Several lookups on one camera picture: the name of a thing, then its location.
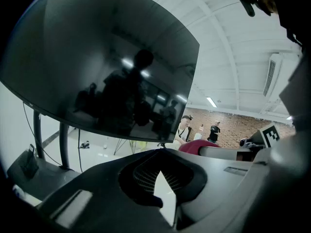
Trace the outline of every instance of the black shirt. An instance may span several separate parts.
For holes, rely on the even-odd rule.
[[[218,128],[217,126],[213,125],[210,127],[210,135],[209,138],[212,141],[217,141],[218,139],[218,135],[215,133],[220,133],[220,128]]]

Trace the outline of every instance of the air vent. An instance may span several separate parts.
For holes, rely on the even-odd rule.
[[[176,192],[193,178],[193,171],[173,158],[158,153],[134,169],[133,177],[146,192],[153,194],[156,178],[162,171],[171,189]]]
[[[265,86],[264,91],[263,91],[264,96],[267,96],[268,90],[269,90],[270,85],[271,85],[271,81],[272,81],[272,77],[274,74],[275,67],[276,67],[276,63],[273,60],[270,60],[268,79],[267,79],[266,86]]]

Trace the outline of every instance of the monitor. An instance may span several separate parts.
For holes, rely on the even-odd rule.
[[[172,142],[198,52],[189,30],[152,0],[35,0],[11,33],[0,80],[73,127]]]

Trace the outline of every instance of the cap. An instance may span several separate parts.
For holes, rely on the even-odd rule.
[[[193,119],[193,117],[191,115],[190,116],[183,116],[181,119],[184,119],[184,118],[189,119],[189,120]]]

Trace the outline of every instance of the white wall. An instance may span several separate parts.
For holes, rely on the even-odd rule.
[[[33,128],[33,110],[25,105],[29,123]],[[41,116],[42,141],[59,130],[59,122]],[[35,139],[24,114],[23,103],[0,83],[0,160],[5,171]]]

